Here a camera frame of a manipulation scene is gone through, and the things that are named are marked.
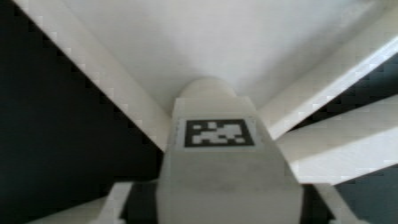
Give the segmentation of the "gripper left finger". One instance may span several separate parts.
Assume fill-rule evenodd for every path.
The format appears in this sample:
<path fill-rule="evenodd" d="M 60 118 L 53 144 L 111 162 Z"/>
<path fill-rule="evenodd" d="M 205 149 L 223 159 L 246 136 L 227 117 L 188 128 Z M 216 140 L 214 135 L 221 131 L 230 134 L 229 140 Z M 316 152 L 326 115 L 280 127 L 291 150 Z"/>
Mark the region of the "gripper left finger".
<path fill-rule="evenodd" d="M 117 182 L 88 224 L 157 224 L 156 182 Z"/>

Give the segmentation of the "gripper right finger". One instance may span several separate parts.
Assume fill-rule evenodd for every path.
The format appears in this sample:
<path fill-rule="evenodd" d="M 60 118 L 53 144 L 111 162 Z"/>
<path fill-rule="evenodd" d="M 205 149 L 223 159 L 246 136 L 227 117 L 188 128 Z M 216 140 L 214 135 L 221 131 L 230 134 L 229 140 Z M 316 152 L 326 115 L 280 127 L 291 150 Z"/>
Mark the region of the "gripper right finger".
<path fill-rule="evenodd" d="M 326 183 L 303 184 L 300 224 L 371 224 L 344 202 L 335 187 Z"/>

